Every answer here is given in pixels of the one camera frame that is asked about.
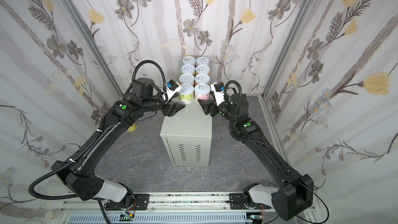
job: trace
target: white arm segment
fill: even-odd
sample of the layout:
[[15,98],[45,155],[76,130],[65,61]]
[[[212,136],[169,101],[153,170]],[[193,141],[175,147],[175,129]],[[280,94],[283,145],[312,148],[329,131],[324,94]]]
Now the white arm segment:
[[[173,95],[176,92],[179,92],[181,90],[180,84],[178,82],[176,82],[176,84],[178,85],[178,87],[175,90],[171,90],[169,87],[166,87],[166,93],[167,93],[167,97],[168,97],[169,100],[171,100],[171,98],[173,97]],[[166,99],[166,96],[164,94],[162,95],[162,99],[163,100]]]
[[216,88],[214,88],[214,84],[216,84],[216,83],[218,83],[218,82],[214,82],[213,84],[211,84],[210,89],[214,92],[214,97],[216,98],[217,106],[219,106],[222,102],[225,101],[224,90],[222,90],[221,92],[216,92]]
[[266,187],[258,184],[249,189],[249,195],[253,202],[272,207],[271,194],[276,193],[277,191],[278,188]]

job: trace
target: can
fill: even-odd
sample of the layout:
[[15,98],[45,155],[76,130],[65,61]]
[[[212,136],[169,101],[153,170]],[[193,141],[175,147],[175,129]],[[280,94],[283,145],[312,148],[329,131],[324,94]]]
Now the can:
[[210,64],[210,60],[207,57],[201,56],[196,59],[196,66],[199,66],[199,65],[208,66],[209,64]]
[[195,99],[203,99],[203,100],[208,100],[210,97],[210,86],[207,84],[198,84],[195,86]]
[[193,76],[195,76],[196,75],[195,66],[194,65],[189,65],[189,64],[182,65],[181,74],[183,75],[185,73],[191,73]]
[[210,85],[210,76],[208,76],[205,73],[197,74],[195,76],[195,86],[198,85],[198,84],[201,84],[201,83]]
[[186,56],[182,58],[182,64],[196,66],[196,59],[193,56]]
[[193,93],[193,86],[191,84],[182,84],[181,89],[178,92],[178,97],[183,104],[192,103],[195,97]]
[[205,73],[207,75],[210,75],[210,67],[206,66],[206,65],[199,65],[196,66],[196,73],[200,74],[200,73]]
[[193,86],[195,82],[195,77],[190,73],[185,73],[180,75],[180,83],[181,84],[191,84]]

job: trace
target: robotic arm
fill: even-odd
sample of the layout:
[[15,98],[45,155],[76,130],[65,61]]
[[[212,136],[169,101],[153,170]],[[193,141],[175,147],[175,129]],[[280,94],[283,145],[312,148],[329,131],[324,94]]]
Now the robotic arm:
[[[160,90],[154,81],[148,78],[135,79],[138,68],[145,63],[156,65],[162,74],[163,88]],[[226,89],[235,83],[239,93],[228,100]],[[52,172],[38,178],[29,186],[29,193],[40,199],[60,200],[80,197],[83,201],[105,200],[107,210],[129,209],[136,202],[133,191],[121,183],[115,183],[94,174],[95,167],[103,155],[117,138],[132,126],[144,112],[162,111],[164,116],[173,116],[185,106],[170,104],[171,98],[181,89],[180,85],[171,80],[166,83],[162,69],[153,61],[140,62],[135,68],[132,80],[126,93],[105,113],[97,131],[66,161],[56,161]],[[276,180],[275,188],[262,185],[251,185],[244,191],[246,206],[253,207],[261,203],[273,205],[276,212],[284,220],[289,220],[312,205],[313,181],[308,175],[301,176],[292,168],[266,140],[261,128],[248,115],[249,103],[246,95],[241,93],[240,85],[235,81],[213,83],[211,101],[199,100],[205,114],[214,117],[221,114],[229,120],[229,130],[232,137],[245,143],[259,158],[270,174]],[[74,192],[73,195],[47,196],[35,191],[34,187],[53,175]]]
[[[230,84],[235,84],[239,92],[234,89],[229,100],[226,90]],[[310,207],[314,182],[308,174],[301,175],[289,165],[267,141],[261,128],[249,117],[249,102],[246,94],[241,93],[240,85],[236,81],[229,81],[225,86],[216,82],[211,85],[211,90],[213,100],[199,100],[205,114],[211,117],[220,114],[229,120],[232,137],[249,147],[276,181],[278,190],[256,184],[245,188],[246,207],[255,207],[258,203],[273,205],[286,221]]]

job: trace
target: pink can label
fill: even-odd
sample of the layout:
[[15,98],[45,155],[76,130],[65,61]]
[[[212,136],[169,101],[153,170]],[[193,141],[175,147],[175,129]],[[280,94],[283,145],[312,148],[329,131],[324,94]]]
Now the pink can label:
[[203,100],[207,101],[209,99],[209,97],[210,97],[210,93],[208,93],[208,94],[197,94],[195,92],[195,99],[196,100],[203,99]]

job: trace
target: can label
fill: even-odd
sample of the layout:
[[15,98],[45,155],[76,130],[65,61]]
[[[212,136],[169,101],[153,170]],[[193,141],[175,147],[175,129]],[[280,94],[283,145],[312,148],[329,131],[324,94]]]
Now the can label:
[[[186,91],[187,90],[185,88],[182,88],[180,90],[180,92],[182,92],[182,93],[186,92]],[[193,99],[194,99],[194,93],[193,92],[191,92],[190,94],[182,94],[182,93],[178,93],[178,97],[179,97],[181,103],[189,104],[189,103],[193,102]]]

